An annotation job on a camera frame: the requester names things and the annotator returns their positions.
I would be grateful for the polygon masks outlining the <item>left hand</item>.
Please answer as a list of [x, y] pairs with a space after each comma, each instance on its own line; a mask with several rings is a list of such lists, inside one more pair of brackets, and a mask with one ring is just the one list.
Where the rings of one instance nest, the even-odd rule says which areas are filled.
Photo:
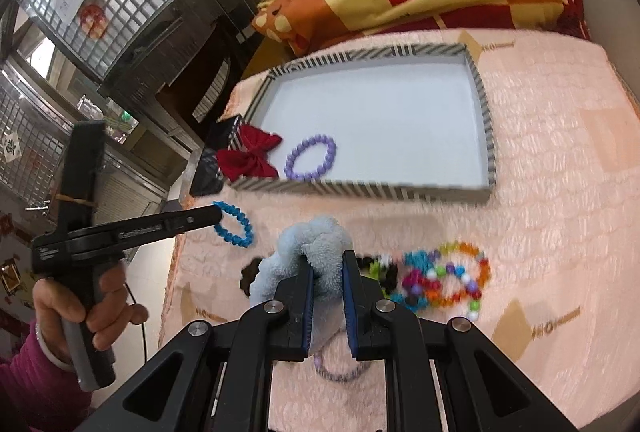
[[92, 343], [98, 351], [106, 351], [120, 337], [129, 324], [141, 325], [149, 318], [141, 304], [129, 304], [126, 273], [122, 263], [107, 270], [100, 278], [103, 299], [87, 311], [70, 290], [52, 279], [35, 283], [36, 321], [41, 342], [60, 362], [72, 362], [63, 331], [63, 322], [86, 324], [92, 333]]

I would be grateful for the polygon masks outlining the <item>magenta sleeve forearm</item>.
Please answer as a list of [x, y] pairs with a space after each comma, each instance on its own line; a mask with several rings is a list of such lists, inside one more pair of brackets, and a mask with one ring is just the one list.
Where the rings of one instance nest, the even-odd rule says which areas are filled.
[[1, 362], [2, 431], [73, 431], [87, 419], [91, 399], [73, 367], [41, 344], [36, 322], [20, 352]]

